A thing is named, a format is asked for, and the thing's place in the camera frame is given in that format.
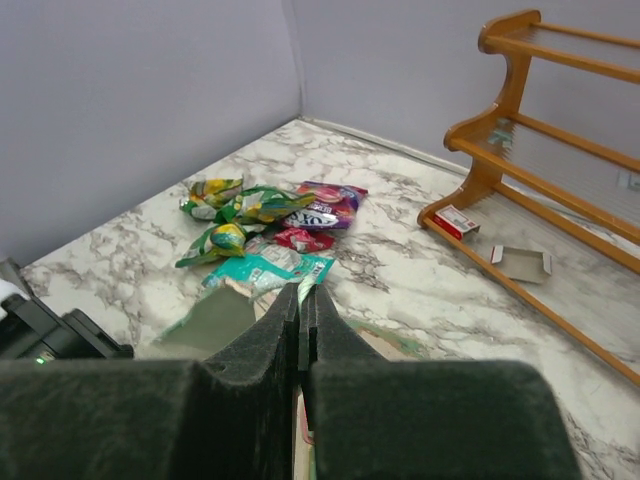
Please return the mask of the white paper bag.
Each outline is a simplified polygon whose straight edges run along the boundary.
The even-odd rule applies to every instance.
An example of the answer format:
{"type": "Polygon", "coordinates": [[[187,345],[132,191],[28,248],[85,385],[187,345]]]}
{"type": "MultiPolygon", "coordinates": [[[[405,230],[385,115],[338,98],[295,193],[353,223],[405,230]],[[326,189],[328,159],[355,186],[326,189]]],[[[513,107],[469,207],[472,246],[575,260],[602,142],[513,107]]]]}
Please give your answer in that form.
{"type": "MultiPolygon", "coordinates": [[[[188,314],[169,327],[137,355],[145,359],[204,360],[222,350],[253,326],[268,310],[277,293],[259,297],[251,288],[228,278],[220,286],[205,290],[188,314]]],[[[419,360],[420,346],[390,330],[357,321],[355,331],[383,357],[392,361],[419,360]]],[[[307,425],[302,389],[295,390],[293,477],[314,479],[313,435],[307,425]]]]}

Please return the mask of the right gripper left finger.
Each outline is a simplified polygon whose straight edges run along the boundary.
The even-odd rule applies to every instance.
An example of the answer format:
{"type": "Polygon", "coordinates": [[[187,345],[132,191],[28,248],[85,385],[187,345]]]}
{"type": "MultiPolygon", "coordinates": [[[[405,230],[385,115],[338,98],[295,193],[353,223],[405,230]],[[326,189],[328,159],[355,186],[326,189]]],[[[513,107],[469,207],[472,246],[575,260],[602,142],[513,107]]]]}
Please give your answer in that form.
{"type": "Polygon", "coordinates": [[[203,361],[1,358],[5,479],[289,479],[297,288],[203,361]]]}

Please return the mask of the purple blue snack packet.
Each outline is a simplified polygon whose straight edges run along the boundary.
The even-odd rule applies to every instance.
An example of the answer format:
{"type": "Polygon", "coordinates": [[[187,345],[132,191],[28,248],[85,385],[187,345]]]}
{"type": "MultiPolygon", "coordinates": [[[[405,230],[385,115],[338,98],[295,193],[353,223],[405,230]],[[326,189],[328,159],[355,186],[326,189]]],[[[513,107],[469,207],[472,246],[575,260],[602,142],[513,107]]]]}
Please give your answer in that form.
{"type": "Polygon", "coordinates": [[[309,231],[346,230],[356,218],[357,211],[368,195],[367,189],[354,185],[305,181],[298,188],[300,194],[313,194],[314,201],[293,212],[281,221],[286,228],[309,231]]]}

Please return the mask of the yellow green snack packet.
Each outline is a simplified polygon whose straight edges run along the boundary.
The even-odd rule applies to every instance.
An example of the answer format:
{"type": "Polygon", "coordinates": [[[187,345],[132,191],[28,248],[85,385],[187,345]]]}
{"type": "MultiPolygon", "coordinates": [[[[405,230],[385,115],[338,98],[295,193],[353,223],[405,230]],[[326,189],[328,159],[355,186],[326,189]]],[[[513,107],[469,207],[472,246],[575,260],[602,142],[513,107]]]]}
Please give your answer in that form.
{"type": "Polygon", "coordinates": [[[194,182],[179,209],[191,218],[213,220],[218,211],[243,190],[244,179],[214,178],[194,182]]]}

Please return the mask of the green lime snack packet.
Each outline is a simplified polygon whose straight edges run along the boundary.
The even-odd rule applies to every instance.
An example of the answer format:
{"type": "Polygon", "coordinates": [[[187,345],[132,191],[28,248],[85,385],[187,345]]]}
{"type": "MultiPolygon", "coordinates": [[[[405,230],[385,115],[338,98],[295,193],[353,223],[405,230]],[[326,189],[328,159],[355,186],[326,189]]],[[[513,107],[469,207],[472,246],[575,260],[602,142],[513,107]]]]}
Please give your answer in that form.
{"type": "Polygon", "coordinates": [[[218,224],[271,224],[306,208],[315,200],[313,192],[293,192],[259,185],[236,194],[214,217],[218,224]]]}

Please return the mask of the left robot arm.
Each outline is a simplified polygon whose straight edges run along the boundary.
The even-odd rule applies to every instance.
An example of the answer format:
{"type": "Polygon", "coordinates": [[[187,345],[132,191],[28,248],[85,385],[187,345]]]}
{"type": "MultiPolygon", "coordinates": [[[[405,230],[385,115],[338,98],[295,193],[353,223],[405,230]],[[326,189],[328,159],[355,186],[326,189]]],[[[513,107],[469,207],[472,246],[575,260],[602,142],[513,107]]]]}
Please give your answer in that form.
{"type": "Polygon", "coordinates": [[[132,359],[120,344],[79,309],[59,316],[44,304],[10,258],[1,261],[1,358],[53,360],[132,359]]]}

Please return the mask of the pink snack packet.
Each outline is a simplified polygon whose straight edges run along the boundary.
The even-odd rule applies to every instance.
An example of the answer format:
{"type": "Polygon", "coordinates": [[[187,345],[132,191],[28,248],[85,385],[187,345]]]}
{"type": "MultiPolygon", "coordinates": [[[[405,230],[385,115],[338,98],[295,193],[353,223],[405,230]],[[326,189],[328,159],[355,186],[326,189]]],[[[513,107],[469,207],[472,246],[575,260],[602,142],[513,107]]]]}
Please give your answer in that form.
{"type": "Polygon", "coordinates": [[[314,253],[330,249],[335,239],[321,232],[310,232],[300,228],[287,228],[273,236],[276,244],[298,253],[314,253]]]}

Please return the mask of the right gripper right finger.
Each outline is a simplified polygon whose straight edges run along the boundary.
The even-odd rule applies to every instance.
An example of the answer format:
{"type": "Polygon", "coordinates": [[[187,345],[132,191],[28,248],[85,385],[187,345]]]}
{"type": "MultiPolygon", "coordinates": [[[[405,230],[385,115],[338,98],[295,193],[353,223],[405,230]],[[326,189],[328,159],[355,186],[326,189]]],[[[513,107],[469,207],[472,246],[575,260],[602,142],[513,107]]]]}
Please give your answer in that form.
{"type": "Polygon", "coordinates": [[[578,479],[550,385],[512,360],[391,361],[317,285],[299,360],[320,479],[578,479]]]}

